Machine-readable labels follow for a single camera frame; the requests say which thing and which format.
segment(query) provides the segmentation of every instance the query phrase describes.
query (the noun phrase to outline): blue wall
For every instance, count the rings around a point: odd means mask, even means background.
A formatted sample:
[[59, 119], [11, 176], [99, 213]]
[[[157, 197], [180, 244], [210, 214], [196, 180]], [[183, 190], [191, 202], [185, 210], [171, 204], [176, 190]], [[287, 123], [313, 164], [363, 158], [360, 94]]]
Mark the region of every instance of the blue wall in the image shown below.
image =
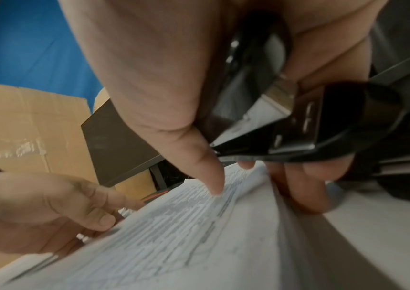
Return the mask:
[[0, 84], [83, 97], [102, 86], [57, 0], [0, 0]]

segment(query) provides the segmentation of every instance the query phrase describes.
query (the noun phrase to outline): white paper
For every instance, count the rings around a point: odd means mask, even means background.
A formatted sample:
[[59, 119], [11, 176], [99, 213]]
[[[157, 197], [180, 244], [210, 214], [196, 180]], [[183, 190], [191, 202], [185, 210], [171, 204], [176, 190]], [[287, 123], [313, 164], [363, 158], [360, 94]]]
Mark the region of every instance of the white paper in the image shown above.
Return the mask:
[[283, 241], [266, 169], [225, 171], [221, 197], [186, 181], [110, 236], [3, 289], [279, 289]]

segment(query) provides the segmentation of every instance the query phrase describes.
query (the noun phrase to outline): fingernail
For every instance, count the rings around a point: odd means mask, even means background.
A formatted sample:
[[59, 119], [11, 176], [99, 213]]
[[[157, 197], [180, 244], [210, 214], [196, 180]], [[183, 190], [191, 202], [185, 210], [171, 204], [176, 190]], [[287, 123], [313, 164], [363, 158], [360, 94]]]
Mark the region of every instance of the fingernail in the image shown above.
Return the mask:
[[116, 218], [113, 217], [112, 215], [104, 215], [100, 219], [100, 225], [101, 226], [111, 227], [115, 223], [116, 223]]

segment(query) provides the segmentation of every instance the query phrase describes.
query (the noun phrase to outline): cardboard box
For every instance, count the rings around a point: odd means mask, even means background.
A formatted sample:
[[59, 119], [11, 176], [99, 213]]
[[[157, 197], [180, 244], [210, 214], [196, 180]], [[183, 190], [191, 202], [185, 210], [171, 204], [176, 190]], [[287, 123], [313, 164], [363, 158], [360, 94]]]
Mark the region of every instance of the cardboard box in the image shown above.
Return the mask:
[[[0, 168], [66, 174], [96, 183], [81, 131], [89, 116], [85, 99], [0, 85]], [[118, 187], [135, 197], [151, 194], [153, 188], [149, 172]], [[0, 254], [0, 268], [18, 257]]]

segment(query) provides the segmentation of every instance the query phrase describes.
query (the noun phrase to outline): black stapler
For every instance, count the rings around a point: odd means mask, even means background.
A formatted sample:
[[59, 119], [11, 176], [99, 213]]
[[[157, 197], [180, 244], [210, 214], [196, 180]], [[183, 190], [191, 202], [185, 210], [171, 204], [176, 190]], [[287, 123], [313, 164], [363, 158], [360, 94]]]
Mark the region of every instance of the black stapler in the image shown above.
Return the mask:
[[255, 11], [210, 65], [195, 121], [221, 161], [324, 161], [356, 154], [342, 181], [376, 180], [410, 200], [410, 113], [378, 83], [340, 82], [299, 95], [282, 75], [291, 38]]

